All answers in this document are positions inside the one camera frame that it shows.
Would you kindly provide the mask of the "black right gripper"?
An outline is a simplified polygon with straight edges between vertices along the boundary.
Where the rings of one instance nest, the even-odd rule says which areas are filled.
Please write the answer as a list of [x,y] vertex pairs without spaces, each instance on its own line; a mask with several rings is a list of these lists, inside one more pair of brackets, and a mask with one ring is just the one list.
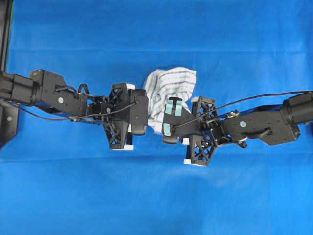
[[192,114],[196,117],[208,112],[196,120],[196,131],[183,138],[187,144],[185,165],[208,166],[217,148],[233,143],[231,137],[224,133],[214,111],[216,102],[210,98],[197,96],[192,98]]

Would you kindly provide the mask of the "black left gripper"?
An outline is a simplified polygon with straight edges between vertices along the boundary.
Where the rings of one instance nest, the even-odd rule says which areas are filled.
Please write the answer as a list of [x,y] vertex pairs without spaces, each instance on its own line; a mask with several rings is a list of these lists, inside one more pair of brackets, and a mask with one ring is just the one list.
[[95,96],[87,105],[87,114],[93,115],[93,123],[102,124],[111,150],[133,150],[131,125],[126,120],[130,91],[134,84],[115,84],[109,96]]

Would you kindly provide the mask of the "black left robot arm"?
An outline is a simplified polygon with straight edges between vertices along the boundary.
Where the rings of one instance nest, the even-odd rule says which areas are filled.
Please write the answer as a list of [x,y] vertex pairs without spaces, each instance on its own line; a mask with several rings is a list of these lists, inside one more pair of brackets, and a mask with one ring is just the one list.
[[101,125],[110,149],[133,150],[130,112],[137,105],[135,85],[112,85],[110,94],[92,95],[86,84],[78,89],[67,85],[62,76],[38,69],[24,77],[0,73],[0,145],[17,134],[22,105],[56,115],[54,121]]

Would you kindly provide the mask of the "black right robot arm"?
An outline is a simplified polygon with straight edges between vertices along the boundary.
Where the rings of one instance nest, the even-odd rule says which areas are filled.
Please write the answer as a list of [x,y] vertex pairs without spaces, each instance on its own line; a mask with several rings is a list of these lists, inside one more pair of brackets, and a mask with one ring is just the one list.
[[203,97],[193,99],[197,117],[182,141],[188,141],[184,164],[208,166],[217,148],[235,144],[246,148],[246,140],[259,139],[268,145],[296,141],[298,125],[313,119],[313,93],[299,93],[282,104],[263,105],[239,112],[219,115],[213,102]]

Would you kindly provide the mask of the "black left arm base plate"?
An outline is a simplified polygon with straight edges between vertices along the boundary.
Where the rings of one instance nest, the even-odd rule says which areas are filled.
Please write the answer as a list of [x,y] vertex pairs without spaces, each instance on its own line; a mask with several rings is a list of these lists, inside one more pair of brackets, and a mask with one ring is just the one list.
[[10,142],[18,132],[19,105],[0,100],[0,148]]

